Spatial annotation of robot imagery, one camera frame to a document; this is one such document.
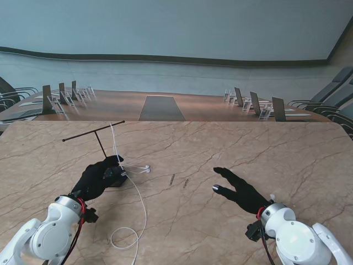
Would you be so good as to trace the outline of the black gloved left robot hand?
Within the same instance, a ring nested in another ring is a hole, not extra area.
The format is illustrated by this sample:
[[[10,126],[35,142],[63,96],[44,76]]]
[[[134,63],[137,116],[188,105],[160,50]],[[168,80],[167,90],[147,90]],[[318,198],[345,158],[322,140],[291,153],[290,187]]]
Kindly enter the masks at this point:
[[[89,165],[74,186],[70,195],[84,202],[95,199],[110,187],[121,187],[127,180],[126,172],[120,167],[122,157],[109,156],[102,161]]]

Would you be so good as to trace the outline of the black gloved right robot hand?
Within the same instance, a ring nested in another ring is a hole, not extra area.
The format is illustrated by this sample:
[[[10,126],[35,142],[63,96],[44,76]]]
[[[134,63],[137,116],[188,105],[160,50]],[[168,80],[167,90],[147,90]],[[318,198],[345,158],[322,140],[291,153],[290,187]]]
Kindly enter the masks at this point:
[[[235,190],[231,190],[215,184],[212,187],[213,191],[226,199],[237,203],[244,211],[256,215],[261,208],[265,208],[270,205],[270,202],[266,200],[252,185],[247,183],[243,178],[238,177],[229,169],[214,167],[213,171],[228,180],[228,182],[235,188]]]

